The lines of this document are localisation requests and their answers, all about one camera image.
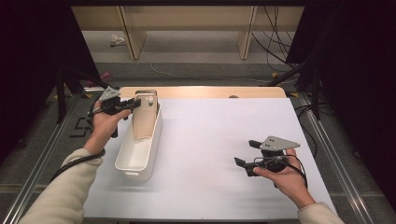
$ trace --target white sleeve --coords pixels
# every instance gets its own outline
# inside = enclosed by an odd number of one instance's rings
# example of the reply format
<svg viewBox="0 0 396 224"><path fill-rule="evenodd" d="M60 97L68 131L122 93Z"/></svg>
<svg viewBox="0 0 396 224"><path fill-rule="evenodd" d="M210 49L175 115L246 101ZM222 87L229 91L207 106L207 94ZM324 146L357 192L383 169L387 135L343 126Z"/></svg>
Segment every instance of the white sleeve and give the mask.
<svg viewBox="0 0 396 224"><path fill-rule="evenodd" d="M326 203L314 203L298 211L302 224L341 224L344 223Z"/></svg>
<svg viewBox="0 0 396 224"><path fill-rule="evenodd" d="M78 149L64 164L90 155L88 150ZM85 161L64 171L40 194L19 223L81 223L83 204L102 161Z"/></svg>

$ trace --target human hand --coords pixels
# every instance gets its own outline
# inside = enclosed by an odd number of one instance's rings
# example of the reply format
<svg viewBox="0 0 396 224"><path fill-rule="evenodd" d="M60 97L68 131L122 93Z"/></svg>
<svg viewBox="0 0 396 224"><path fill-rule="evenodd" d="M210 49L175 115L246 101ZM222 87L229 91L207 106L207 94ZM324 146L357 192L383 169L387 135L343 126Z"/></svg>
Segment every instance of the human hand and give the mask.
<svg viewBox="0 0 396 224"><path fill-rule="evenodd" d="M289 164L301 170L300 163L295 157L293 157L296 156L295 149L287 149L286 155L292 155L289 156ZM289 166L278 173L273 173L269 170L263 170L260 167L255 167L253 172L257 175L272 180L279 190L288 196L299 209L309 204L315 203L315 200L312 198L305 186L303 177Z"/></svg>
<svg viewBox="0 0 396 224"><path fill-rule="evenodd" d="M102 102L97 101L93 108L100 107L101 104ZM130 109L126 109L115 115L108 115L104 112L95 114L92 122L93 132L90 139L85 143L84 148L92 154L100 153L110 139L111 134L116 131L119 121L131 113Z"/></svg>

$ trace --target table surface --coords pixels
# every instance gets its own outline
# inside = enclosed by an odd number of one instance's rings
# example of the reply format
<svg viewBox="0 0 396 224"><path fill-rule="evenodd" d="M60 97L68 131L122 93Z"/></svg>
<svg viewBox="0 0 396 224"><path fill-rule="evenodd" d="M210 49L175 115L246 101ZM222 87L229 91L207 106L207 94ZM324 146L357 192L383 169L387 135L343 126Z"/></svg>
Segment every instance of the table surface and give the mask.
<svg viewBox="0 0 396 224"><path fill-rule="evenodd" d="M190 98L183 91L191 88ZM125 88L127 92L147 88ZM119 137L106 145L84 205L87 218L146 221L265 221L296 219L297 208L273 183L247 177L233 157L252 161L260 151L248 140L274 135L300 143L296 148L307 171L309 190L317 201L335 211L301 126L284 92L270 98L243 98L251 87L161 87L163 128L152 177L127 179L115 168L131 118L119 124ZM280 88L260 88L262 92ZM228 95L239 99L227 99Z"/></svg>

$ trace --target metal rail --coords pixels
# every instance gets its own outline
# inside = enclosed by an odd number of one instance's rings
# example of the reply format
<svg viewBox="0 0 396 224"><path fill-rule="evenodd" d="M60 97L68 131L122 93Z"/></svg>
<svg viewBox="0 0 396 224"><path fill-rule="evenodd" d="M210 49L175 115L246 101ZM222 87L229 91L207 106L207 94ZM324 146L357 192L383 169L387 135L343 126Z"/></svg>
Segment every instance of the metal rail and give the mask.
<svg viewBox="0 0 396 224"><path fill-rule="evenodd" d="M302 105L310 105L306 94L301 93L300 95L300 102ZM320 120L317 120L311 111L308 111L307 114L359 223L374 223L365 201L361 197L361 194L359 193L356 186L353 184L352 179L347 173L344 164L338 157L338 154L332 145L332 141L326 134L326 131L324 130Z"/></svg>
<svg viewBox="0 0 396 224"><path fill-rule="evenodd" d="M6 216L6 219L3 221L4 224L13 224L17 223L21 218L23 210L25 209L26 205L29 203L30 197L35 189L35 184L40 179L41 175L44 172L44 169L47 167L48 162L52 156L52 153L62 134L64 132L64 127L66 126L68 119L73 112L79 98L81 95L76 94L73 95L70 99L69 108L67 110L64 119L56 124L49 141L47 142L46 146L44 147L43 152L41 153L40 157L38 158L37 162L35 163L35 167L33 168L32 172L29 174L27 180L23 184L20 193L18 194L17 198L15 199L14 203L10 206L9 212Z"/></svg>

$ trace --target white container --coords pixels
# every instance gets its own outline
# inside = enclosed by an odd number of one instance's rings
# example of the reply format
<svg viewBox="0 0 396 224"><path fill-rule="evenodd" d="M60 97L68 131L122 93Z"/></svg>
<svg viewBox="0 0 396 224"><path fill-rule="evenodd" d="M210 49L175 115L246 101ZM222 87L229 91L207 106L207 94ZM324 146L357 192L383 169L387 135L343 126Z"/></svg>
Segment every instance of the white container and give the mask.
<svg viewBox="0 0 396 224"><path fill-rule="evenodd" d="M151 177L162 126L163 116L160 104L158 104L152 137L135 139L133 122L129 125L116 159L116 168L122 171L128 179L147 180Z"/></svg>

